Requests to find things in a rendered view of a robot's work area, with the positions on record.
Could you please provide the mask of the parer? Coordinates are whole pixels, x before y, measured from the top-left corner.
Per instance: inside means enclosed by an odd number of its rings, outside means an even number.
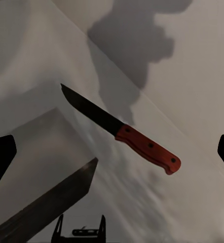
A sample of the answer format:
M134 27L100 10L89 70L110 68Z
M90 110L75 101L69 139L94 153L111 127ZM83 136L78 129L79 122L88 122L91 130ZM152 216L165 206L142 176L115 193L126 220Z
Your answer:
M72 89L63 84L61 84L61 86L67 97L74 104L114 131L116 133L116 137L128 140L143 154L152 160L167 166L169 172L175 173L179 170L181 161L176 155L155 143L153 140L149 139L147 136L135 130L131 126L124 124Z

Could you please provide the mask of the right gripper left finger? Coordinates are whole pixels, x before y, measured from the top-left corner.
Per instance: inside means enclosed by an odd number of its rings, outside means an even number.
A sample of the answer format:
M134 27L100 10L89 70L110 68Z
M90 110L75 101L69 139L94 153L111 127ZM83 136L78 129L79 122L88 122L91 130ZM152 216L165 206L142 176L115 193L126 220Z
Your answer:
M17 154L13 135L0 137L0 180Z

